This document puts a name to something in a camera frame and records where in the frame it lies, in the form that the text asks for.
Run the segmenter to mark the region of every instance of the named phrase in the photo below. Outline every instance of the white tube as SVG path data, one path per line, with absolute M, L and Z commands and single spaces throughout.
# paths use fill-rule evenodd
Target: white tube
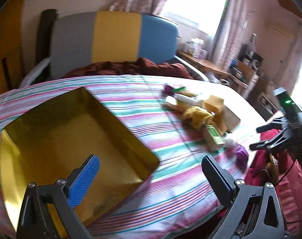
M 174 98 L 179 100 L 179 101 L 185 102 L 187 104 L 190 104 L 190 105 L 193 105 L 193 106 L 198 106 L 198 101 L 196 99 L 187 97 L 185 95 L 176 93 L 176 94 L 174 94 Z

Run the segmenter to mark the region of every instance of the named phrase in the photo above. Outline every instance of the metal bolt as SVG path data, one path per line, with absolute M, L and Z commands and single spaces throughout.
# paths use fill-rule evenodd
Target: metal bolt
M 31 182 L 31 183 L 28 184 L 28 188 L 33 188 L 35 185 L 36 185 L 35 182 Z
M 266 187 L 269 189 L 272 189 L 274 187 L 274 185 L 268 182 L 268 183 L 266 183 Z
M 237 179 L 235 182 L 239 186 L 245 185 L 245 181 L 243 181 L 242 179 Z
M 64 178 L 60 178 L 56 181 L 56 184 L 63 185 L 63 184 L 65 184 L 65 182 L 66 182 L 66 180 Z

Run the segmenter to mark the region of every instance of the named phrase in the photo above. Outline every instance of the gold box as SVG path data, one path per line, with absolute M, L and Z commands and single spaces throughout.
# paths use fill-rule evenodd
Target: gold box
M 80 167 L 90 154 L 100 170 L 75 212 L 85 226 L 131 195 L 159 165 L 147 149 L 85 88 L 29 110 L 7 125 L 0 142 L 0 183 L 10 221 L 17 229 L 27 184 L 52 184 Z M 50 209 L 61 236 L 66 236 Z

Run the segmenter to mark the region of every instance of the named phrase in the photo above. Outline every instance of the striped tablecloth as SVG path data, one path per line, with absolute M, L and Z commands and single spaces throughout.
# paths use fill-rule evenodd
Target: striped tablecloth
M 110 216 L 89 226 L 94 238 L 174 238 L 203 224 L 219 209 L 218 201 L 201 170 L 209 152 L 197 131 L 182 123 L 161 106 L 163 85 L 185 85 L 202 93 L 225 99 L 241 119 L 235 131 L 248 148 L 259 136 L 257 126 L 264 120 L 232 89 L 203 81 L 158 76 L 92 76 L 50 81 L 0 95 L 1 130 L 33 107 L 70 90 L 86 87 L 116 115 L 160 159 L 147 190 Z M 244 174 L 223 150 L 215 159 L 234 177 Z M 15 236 L 3 202 L 0 186 L 0 230 Z

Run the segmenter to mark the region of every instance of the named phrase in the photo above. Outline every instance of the striped headboard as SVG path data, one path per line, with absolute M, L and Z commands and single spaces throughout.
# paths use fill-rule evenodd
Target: striped headboard
M 129 12 L 87 12 L 55 21 L 50 46 L 51 77 L 90 63 L 136 61 L 155 63 L 174 58 L 177 25 L 149 15 Z

